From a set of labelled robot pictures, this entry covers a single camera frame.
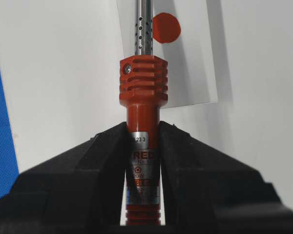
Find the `perforated metal tube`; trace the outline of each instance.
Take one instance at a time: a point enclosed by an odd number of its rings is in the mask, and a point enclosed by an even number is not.
[[[153,1],[136,0],[135,55],[153,55]]]

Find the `silver label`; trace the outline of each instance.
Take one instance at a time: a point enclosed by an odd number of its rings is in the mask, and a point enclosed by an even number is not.
[[[148,148],[148,133],[147,132],[134,132],[131,133],[134,149],[147,149]]]
[[[131,134],[134,140],[126,170],[127,205],[155,205],[160,203],[160,161],[157,151],[148,149],[148,133]]]

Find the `white card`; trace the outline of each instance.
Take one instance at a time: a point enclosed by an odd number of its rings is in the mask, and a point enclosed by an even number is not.
[[[124,56],[134,55],[135,0],[117,0]],[[176,17],[180,36],[153,40],[153,54],[168,61],[168,103],[164,108],[217,102],[206,0],[154,0],[153,15]]]

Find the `horizontal groove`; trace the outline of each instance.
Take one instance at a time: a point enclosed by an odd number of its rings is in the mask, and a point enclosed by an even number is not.
[[[156,77],[130,77],[127,82],[132,82],[134,80],[141,80],[141,81],[156,81]]]
[[[155,90],[156,86],[144,86],[144,85],[133,85],[128,87],[128,91],[137,89],[137,90]]]
[[[158,63],[153,59],[139,59],[139,58],[135,58],[132,62],[133,63]]]

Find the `ribbed grip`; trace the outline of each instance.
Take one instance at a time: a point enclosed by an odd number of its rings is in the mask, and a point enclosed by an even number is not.
[[[167,65],[156,56],[131,56],[121,61],[120,103],[146,101],[157,106],[167,103]]]

